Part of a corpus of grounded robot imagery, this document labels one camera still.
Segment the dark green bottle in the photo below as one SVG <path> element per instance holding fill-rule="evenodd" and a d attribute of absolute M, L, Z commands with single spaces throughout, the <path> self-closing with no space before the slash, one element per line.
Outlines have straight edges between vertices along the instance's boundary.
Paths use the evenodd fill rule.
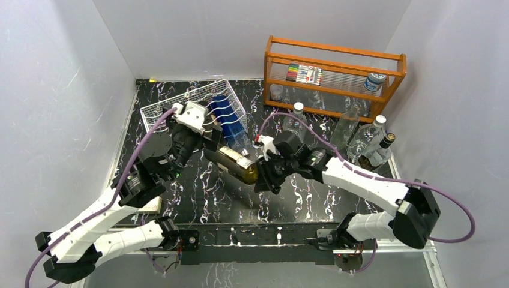
<path fill-rule="evenodd" d="M 258 180 L 256 163 L 228 146 L 221 146 L 216 151 L 206 149 L 204 156 L 221 170 L 245 184 L 252 185 Z"/>

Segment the round clear glass bottle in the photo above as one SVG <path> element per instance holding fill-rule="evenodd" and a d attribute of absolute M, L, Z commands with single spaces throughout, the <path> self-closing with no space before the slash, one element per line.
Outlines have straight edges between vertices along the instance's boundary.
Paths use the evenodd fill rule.
<path fill-rule="evenodd" d="M 304 141 L 307 132 L 307 120 L 303 114 L 303 108 L 303 103 L 296 102 L 289 116 L 283 118 L 283 131 L 291 131 L 301 142 Z"/>

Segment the dark bottle black foil top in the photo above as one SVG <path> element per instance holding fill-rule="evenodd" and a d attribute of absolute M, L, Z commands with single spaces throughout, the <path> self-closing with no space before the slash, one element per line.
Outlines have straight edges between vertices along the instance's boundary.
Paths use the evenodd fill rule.
<path fill-rule="evenodd" d="M 379 169 L 391 157 L 392 152 L 390 146 L 395 139 L 396 136 L 393 133 L 388 133 L 380 142 L 370 145 L 359 157 L 359 166 L 372 172 Z"/>

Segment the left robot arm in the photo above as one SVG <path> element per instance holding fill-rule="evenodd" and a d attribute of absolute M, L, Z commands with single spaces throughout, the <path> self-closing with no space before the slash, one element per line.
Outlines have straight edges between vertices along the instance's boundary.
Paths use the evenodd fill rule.
<path fill-rule="evenodd" d="M 86 278 L 103 263 L 137 250 L 195 250 L 197 246 L 189 238 L 199 234 L 179 230 L 168 216 L 121 232 L 110 233 L 110 229 L 165 192 L 159 172 L 176 179 L 194 151 L 216 151 L 222 136 L 218 125 L 193 130 L 176 124 L 169 133 L 150 130 L 125 170 L 91 206 L 65 227 L 36 236 L 40 251 L 37 261 L 43 263 L 46 277 L 71 284 Z"/>

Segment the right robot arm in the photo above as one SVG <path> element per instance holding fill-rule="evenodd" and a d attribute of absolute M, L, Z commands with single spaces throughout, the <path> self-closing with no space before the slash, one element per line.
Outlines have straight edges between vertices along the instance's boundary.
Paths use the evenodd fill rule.
<path fill-rule="evenodd" d="M 375 214 L 348 213 L 335 229 L 327 234 L 318 233 L 310 244 L 321 250 L 333 250 L 387 238 L 416 249 L 426 245 L 441 214 L 428 188 L 398 183 L 351 166 L 329 149 L 310 149 L 291 132 L 276 137 L 258 135 L 255 143 L 263 151 L 256 160 L 259 176 L 255 192 L 278 194 L 288 176 L 299 174 L 356 194 L 382 209 Z"/>

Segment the clear bottle silver cap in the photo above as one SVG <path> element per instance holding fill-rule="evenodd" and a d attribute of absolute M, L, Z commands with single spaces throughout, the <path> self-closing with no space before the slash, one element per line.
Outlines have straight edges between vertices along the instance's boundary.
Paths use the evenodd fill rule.
<path fill-rule="evenodd" d="M 356 162 L 371 145 L 379 143 L 385 136 L 386 117 L 378 115 L 371 124 L 361 126 L 349 142 L 346 152 L 351 163 Z"/>

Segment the orange wooden shelf rack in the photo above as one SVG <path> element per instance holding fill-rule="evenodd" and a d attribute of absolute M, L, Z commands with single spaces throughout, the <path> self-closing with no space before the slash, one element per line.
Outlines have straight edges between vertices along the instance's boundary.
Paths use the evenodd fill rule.
<path fill-rule="evenodd" d="M 290 63 L 319 67 L 321 85 L 286 81 Z M 369 73 L 384 74 L 385 83 L 376 95 L 364 89 Z M 300 101 L 305 112 L 338 118 L 350 104 L 361 104 L 360 121 L 371 123 L 383 110 L 407 73 L 404 53 L 371 50 L 290 40 L 270 36 L 264 53 L 264 104 L 289 109 Z M 284 87 L 282 101 L 270 100 L 270 85 Z"/>

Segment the small clear plastic cup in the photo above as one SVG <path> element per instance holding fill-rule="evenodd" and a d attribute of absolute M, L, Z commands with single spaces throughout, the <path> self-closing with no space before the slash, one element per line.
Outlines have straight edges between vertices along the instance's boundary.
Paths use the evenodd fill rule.
<path fill-rule="evenodd" d="M 270 100 L 271 101 L 282 101 L 284 87 L 278 84 L 270 85 Z"/>

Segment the beige remote control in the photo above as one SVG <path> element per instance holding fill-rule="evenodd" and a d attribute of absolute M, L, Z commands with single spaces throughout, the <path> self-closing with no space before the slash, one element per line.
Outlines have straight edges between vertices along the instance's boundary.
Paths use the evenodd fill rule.
<path fill-rule="evenodd" d="M 157 196 L 149 201 L 144 207 L 139 208 L 137 212 L 142 214 L 159 214 L 161 213 L 162 202 L 162 197 Z"/>

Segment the colour marker pen set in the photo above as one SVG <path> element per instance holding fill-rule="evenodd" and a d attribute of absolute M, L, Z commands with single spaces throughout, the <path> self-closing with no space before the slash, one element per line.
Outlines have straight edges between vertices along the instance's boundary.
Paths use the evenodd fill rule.
<path fill-rule="evenodd" d="M 309 85 L 321 85 L 323 71 L 319 67 L 290 63 L 286 81 Z"/>

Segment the blue white lidded jar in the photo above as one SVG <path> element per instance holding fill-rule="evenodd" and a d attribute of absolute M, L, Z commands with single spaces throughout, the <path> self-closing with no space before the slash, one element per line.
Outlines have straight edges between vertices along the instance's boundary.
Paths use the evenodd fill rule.
<path fill-rule="evenodd" d="M 387 76 L 378 73 L 369 73 L 364 80 L 364 89 L 372 95 L 376 95 L 385 83 Z"/>

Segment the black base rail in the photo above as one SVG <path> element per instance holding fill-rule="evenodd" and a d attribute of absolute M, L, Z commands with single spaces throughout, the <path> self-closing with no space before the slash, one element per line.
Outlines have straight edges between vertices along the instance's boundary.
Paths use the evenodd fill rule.
<path fill-rule="evenodd" d="M 182 262 L 283 263 L 303 262 L 333 265 L 343 255 L 351 264 L 367 263 L 374 242 L 360 247 L 325 250 L 311 244 L 319 232 L 334 231 L 337 223 L 179 224 L 184 237 Z"/>

